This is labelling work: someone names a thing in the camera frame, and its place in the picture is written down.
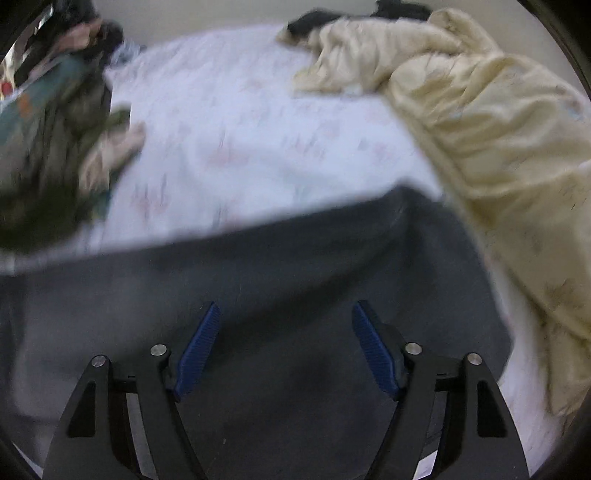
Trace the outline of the pile of dark clothes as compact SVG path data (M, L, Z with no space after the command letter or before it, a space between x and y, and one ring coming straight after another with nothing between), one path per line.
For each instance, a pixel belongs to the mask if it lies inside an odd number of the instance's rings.
M103 19L91 1L60 1L54 13L59 20L59 34L49 49L51 59L78 54L102 65L120 66L147 49L128 39L118 22Z

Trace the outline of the dark grey sweatpants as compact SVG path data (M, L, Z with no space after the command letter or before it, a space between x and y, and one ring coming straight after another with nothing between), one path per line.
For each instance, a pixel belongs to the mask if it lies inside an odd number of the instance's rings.
M429 350L512 350L463 224L406 187L214 238L69 261L1 280L1 424L42 462L88 361L120 360L221 311L181 416L212 479L359 479L394 410L352 326L366 300Z

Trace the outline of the folded olive pants stack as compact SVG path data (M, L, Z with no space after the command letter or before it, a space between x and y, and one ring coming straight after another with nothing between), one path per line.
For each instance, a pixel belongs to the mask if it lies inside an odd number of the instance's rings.
M111 108L111 90L88 73L46 108L22 168L1 175L1 247L31 252L72 235L106 208L112 183L143 148L145 125Z

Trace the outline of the cream cartoon duvet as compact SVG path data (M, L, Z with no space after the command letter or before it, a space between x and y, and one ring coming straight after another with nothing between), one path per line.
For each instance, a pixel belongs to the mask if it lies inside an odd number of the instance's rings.
M341 18L280 41L315 53L306 92L380 91L474 224L543 311L550 406L590 388L590 102L500 49L467 13Z

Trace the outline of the white floral bed sheet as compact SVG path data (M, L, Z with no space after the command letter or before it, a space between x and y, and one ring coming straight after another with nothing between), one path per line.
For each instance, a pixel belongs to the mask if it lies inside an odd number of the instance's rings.
M69 241L2 263L3 277L69 261L204 240L378 199L406 186L453 213L405 123L379 95L298 95L307 51L276 26L200 33L155 47L108 77L115 103L146 125L141 154L107 216ZM499 380L528 466L562 431L548 412L539 324L529 301L463 220L511 340Z

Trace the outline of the black garment by duvet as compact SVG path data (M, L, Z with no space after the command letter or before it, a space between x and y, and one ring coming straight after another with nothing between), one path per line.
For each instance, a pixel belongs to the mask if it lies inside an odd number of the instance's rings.
M370 14L348 14L340 11L327 9L310 10L301 17L287 23L287 31L297 38L308 36L312 30L321 28L331 22L342 18L365 19L381 18L386 20L398 20L401 18L427 21L433 10L427 5L420 3L380 0L376 2L376 9Z

